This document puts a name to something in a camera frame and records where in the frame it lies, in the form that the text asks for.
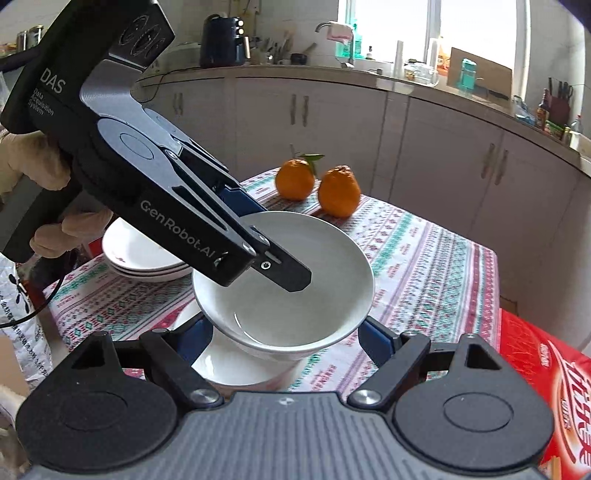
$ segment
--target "tablecloth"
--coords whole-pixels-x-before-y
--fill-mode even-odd
[[[362,197],[353,216],[335,219],[320,208],[316,190],[303,202],[280,198],[275,173],[265,172],[243,186],[269,210],[326,220],[361,247],[375,277],[370,313],[374,318],[397,332],[419,330],[439,342],[477,332],[498,347],[494,252],[368,196]],[[46,295],[53,287],[46,289]],[[113,339],[122,340],[169,326],[192,298],[190,276],[161,284],[138,283],[112,272],[101,255],[66,277],[49,308],[61,337],[73,349],[96,330],[107,330]],[[346,396],[374,370],[355,332],[312,355],[291,390],[336,390]]]

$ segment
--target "kitchen wall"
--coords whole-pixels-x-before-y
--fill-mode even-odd
[[[68,0],[13,0],[0,12],[0,42],[12,41],[33,25],[50,25]],[[311,64],[338,66],[335,43],[315,26],[344,17],[344,0],[160,0],[177,37],[174,44],[199,41],[204,19],[215,12],[242,13],[249,5],[247,23],[255,21],[261,38],[281,41],[284,33],[294,36],[292,51],[302,51],[312,42],[318,47]],[[525,101],[538,105],[548,77],[566,80],[574,87],[573,116],[581,112],[587,136],[591,136],[591,34],[557,0],[529,0],[531,50]]]
[[[326,29],[314,32],[319,23],[338,18],[339,0],[264,0],[256,34],[281,41],[287,31],[294,37],[292,52],[301,52],[316,42],[310,64],[338,67],[336,43],[326,40]]]
[[[557,82],[567,81],[574,89],[571,105],[574,119],[585,101],[591,108],[591,95],[585,86],[586,77],[591,85],[591,63],[585,58],[585,28],[557,0],[530,0],[530,16],[530,68],[525,102],[530,108],[540,103],[544,89],[548,88],[548,77],[554,78],[555,95]]]
[[[35,25],[48,27],[69,0],[12,0],[0,11],[0,43]],[[229,0],[160,0],[177,37],[174,44],[201,38],[203,20],[214,12],[227,12]]]
[[[12,0],[0,12],[0,43],[35,25],[50,25],[69,0]]]

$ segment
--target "blue gripper part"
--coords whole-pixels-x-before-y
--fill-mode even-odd
[[[177,344],[177,353],[189,365],[195,363],[213,337],[213,325],[203,312],[197,315],[200,316],[200,319],[179,337]]]
[[[220,199],[236,215],[243,217],[250,213],[266,212],[267,209],[242,189],[224,187],[218,194]]]
[[[379,368],[395,353],[392,339],[373,326],[367,319],[357,329],[359,344]]]

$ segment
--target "black round pad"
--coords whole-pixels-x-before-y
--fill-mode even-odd
[[[403,440],[453,471],[506,472],[533,464],[552,435],[552,415],[527,385],[489,374],[479,371],[469,381],[443,377],[408,390],[393,415]]]
[[[156,450],[177,424],[173,399],[138,378],[85,375],[43,390],[41,384],[21,406],[17,432],[31,462],[50,469],[121,468]]]

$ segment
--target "towel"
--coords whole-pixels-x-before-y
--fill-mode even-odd
[[[330,27],[326,34],[327,40],[338,41],[346,45],[352,38],[353,28],[342,23],[330,22]]]

